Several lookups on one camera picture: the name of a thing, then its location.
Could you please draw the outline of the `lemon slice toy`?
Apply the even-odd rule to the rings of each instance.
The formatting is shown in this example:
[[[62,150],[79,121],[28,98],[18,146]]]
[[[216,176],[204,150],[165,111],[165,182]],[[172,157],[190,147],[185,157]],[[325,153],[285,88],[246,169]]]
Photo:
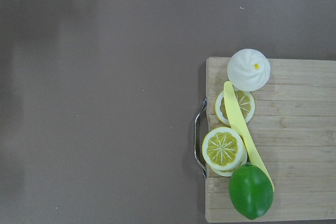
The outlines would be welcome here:
[[[241,113],[245,122],[249,122],[255,112],[255,100],[252,94],[248,91],[238,90],[234,87],[234,92],[238,105],[240,107]],[[225,125],[230,126],[229,120],[227,118],[225,104],[224,104],[224,91],[222,91],[216,98],[215,101],[215,113],[217,118]]]
[[[223,177],[230,177],[247,161],[242,138],[228,127],[217,127],[204,137],[202,155],[206,164]]]

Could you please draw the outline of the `green lime toy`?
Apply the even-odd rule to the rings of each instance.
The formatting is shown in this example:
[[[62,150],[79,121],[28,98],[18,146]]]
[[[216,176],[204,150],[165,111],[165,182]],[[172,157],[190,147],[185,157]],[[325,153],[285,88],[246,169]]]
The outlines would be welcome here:
[[[250,163],[233,172],[229,195],[234,208],[249,220],[265,215],[274,199],[269,178],[259,167]]]

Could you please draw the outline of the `white steamed bun toy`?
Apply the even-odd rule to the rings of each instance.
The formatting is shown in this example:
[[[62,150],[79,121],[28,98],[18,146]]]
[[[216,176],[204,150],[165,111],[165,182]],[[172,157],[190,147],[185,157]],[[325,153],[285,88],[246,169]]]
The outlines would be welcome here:
[[[242,49],[230,58],[227,75],[234,87],[242,91],[261,89],[270,78],[270,63],[258,50]]]

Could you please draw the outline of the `lower lemon slice toy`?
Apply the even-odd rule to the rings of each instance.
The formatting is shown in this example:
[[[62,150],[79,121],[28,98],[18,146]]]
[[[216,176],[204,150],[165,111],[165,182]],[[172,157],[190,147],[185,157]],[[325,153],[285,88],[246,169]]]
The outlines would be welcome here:
[[[206,164],[223,177],[230,177],[247,161],[242,138],[228,127],[217,127],[204,137],[202,155]]]

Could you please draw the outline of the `wooden cutting board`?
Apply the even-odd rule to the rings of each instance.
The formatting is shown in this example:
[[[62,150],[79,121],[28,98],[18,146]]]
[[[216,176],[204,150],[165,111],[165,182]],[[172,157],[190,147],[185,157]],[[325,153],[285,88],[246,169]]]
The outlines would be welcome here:
[[[335,219],[335,62],[272,59],[247,126],[275,186],[266,221]]]

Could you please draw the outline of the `upper lemon slice toy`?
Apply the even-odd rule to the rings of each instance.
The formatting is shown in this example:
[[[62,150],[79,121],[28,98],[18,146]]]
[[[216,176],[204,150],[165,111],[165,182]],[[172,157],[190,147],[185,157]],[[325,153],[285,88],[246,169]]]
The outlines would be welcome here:
[[[234,87],[234,92],[238,105],[240,107],[241,113],[245,122],[249,122],[255,112],[255,100],[252,94],[248,91],[238,90]],[[215,113],[217,118],[225,125],[230,126],[229,120],[227,118],[225,104],[224,104],[224,91],[222,91],[216,98],[215,101]]]

